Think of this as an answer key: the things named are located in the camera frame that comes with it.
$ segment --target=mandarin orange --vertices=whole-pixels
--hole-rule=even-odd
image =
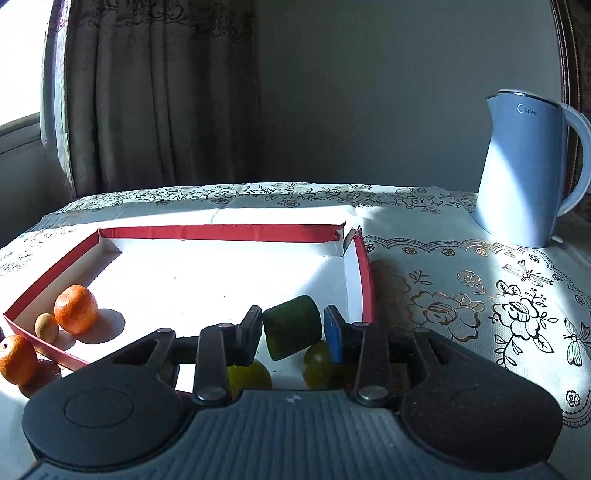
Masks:
[[[65,289],[57,298],[53,313],[60,327],[72,335],[84,333],[99,317],[95,296],[82,285]]]
[[[21,335],[7,336],[0,342],[0,373],[10,383],[28,384],[39,366],[32,343]]]

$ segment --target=wall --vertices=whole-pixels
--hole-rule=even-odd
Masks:
[[[548,0],[258,0],[270,180],[477,191],[500,88],[560,100]]]
[[[41,142],[39,123],[0,132],[0,248],[67,203],[63,172]]]

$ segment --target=green cylinder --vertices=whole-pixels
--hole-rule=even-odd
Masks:
[[[322,339],[320,312],[308,295],[265,310],[262,322],[273,360],[286,358]]]

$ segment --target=lace tablecloth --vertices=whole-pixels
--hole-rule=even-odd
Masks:
[[[353,184],[167,187],[87,197],[47,215],[0,250],[0,308],[5,311],[51,265],[56,256],[46,253],[65,253],[98,226],[361,226],[377,321],[432,328],[546,388],[563,411],[551,463],[568,478],[588,480],[591,225],[567,215],[557,230],[562,243],[518,248],[481,230],[469,215],[474,205],[473,194],[436,187]],[[15,478],[33,461],[20,430],[26,397],[1,378],[0,390],[0,421],[8,425],[0,434],[7,456],[2,463],[10,464],[7,478]],[[499,445],[491,455],[502,450]]]

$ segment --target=electric kettle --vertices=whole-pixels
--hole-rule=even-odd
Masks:
[[[500,241],[542,248],[557,217],[572,210],[591,182],[591,124],[571,106],[519,90],[486,99],[492,137],[473,218]],[[562,200],[567,127],[583,146],[581,176]]]

